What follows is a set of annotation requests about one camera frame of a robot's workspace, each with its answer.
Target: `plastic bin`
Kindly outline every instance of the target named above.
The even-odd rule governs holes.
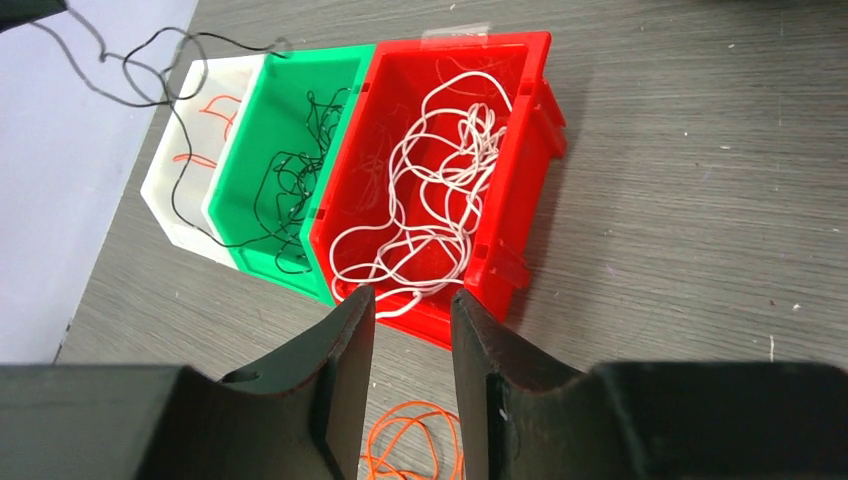
[[[374,49],[361,45],[296,51],[287,59],[268,56],[208,198],[207,213],[221,239],[244,244],[230,248],[239,270],[329,305],[335,302],[309,230]],[[313,110],[313,102],[340,107],[325,116],[328,110]],[[299,155],[318,158],[322,151],[320,170],[317,162],[299,160]],[[295,212],[294,221],[287,212]]]
[[[253,91],[263,58],[264,55],[252,55],[208,60],[208,76],[203,88],[197,96],[175,105],[188,130],[193,157],[174,192],[174,204],[186,220],[219,241],[221,237],[205,216],[203,202],[219,159],[226,156],[236,136],[241,112]],[[203,73],[203,62],[192,62],[181,97],[197,90]],[[171,193],[187,159],[185,136],[172,113],[141,186],[141,196],[171,243],[236,268],[226,248],[183,222],[174,212]]]
[[[480,78],[463,80],[440,93],[432,107],[466,109],[484,101],[495,108],[498,126],[507,125],[473,238],[472,260],[463,277],[464,287],[499,321],[505,320],[513,290],[529,282],[522,255],[549,161],[561,157],[566,146],[562,133],[565,119],[543,78],[550,41],[549,33],[538,32],[394,41],[377,46],[312,229],[311,241],[328,285],[333,280],[330,246],[336,237],[353,226],[387,221],[389,154],[420,116],[424,96],[462,72],[484,71],[506,89],[513,103],[511,114],[496,88]],[[456,122],[440,125],[436,121],[433,131],[455,138]],[[432,167],[444,158],[442,148],[433,142],[410,158]],[[427,222],[430,216],[418,200],[417,184],[398,188],[409,192],[402,202],[411,223]],[[453,199],[464,201],[459,196]],[[341,270],[373,260],[377,247],[393,233],[387,230],[346,237],[336,250],[337,267]],[[427,278],[431,276],[428,272],[444,272],[452,265],[438,246],[425,251],[430,254],[418,255],[401,273],[407,278]],[[346,295],[354,287],[342,283],[340,293]],[[378,295],[394,287],[391,281],[375,285]],[[457,288],[445,288],[404,315],[380,322],[450,348],[450,304]],[[409,298],[386,298],[379,302],[378,312],[396,310]]]

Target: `black object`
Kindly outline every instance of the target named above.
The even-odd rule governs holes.
[[[454,299],[478,479],[848,478],[848,376],[813,363],[610,363],[582,374]]]
[[[189,367],[0,367],[0,479],[356,478],[374,292],[220,383]]]
[[[0,33],[67,9],[65,0],[0,0]]]

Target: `white surface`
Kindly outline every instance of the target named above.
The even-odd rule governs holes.
[[[123,54],[161,27],[187,27],[197,0],[71,4]],[[138,98],[120,63],[98,63],[96,41],[67,13],[43,23],[65,39],[95,84]],[[137,59],[164,67],[178,41],[163,35]],[[90,92],[53,38],[29,25],[0,34],[0,65],[0,363],[51,362],[154,111]],[[153,76],[137,81],[160,95]]]
[[[185,122],[193,155],[216,162],[218,167],[223,166],[241,124],[241,112],[247,105],[249,95],[256,84],[264,58],[263,54],[209,60],[207,62],[209,74],[197,96],[177,102],[176,111]],[[197,91],[203,73],[203,62],[200,60],[193,62],[180,91],[181,97],[189,96]],[[215,100],[219,95],[230,95],[240,99],[241,103],[229,98]],[[225,117],[235,114],[226,140],[224,139],[226,119],[201,112],[210,104],[212,106],[208,108],[209,111],[218,112]],[[141,186],[141,196],[171,243],[230,268],[236,268],[229,249],[218,245],[199,230],[188,226],[177,217],[171,206],[171,192],[185,164],[185,161],[175,162],[174,158],[187,153],[188,145],[182,126],[172,114],[144,184]],[[206,212],[210,196],[207,194],[214,191],[219,171],[219,169],[192,161],[177,188],[175,203],[184,218],[211,233],[220,241],[221,236]]]

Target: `green plastic box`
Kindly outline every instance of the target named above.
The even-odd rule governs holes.
[[[224,243],[234,245],[229,250],[240,271],[327,305],[336,302],[309,232],[374,50],[268,55],[209,200],[208,216]],[[330,103],[337,108],[326,108]],[[297,212],[294,222],[290,212]]]

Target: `white wall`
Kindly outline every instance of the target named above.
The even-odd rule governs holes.
[[[110,50],[127,53],[161,27],[186,28],[197,0],[70,3]],[[43,23],[94,83],[133,98],[120,63],[99,64],[97,43],[73,18]],[[163,36],[138,60],[164,67],[178,40]],[[156,80],[138,77],[158,98]],[[91,93],[45,32],[0,34],[0,363],[55,357],[152,116]]]

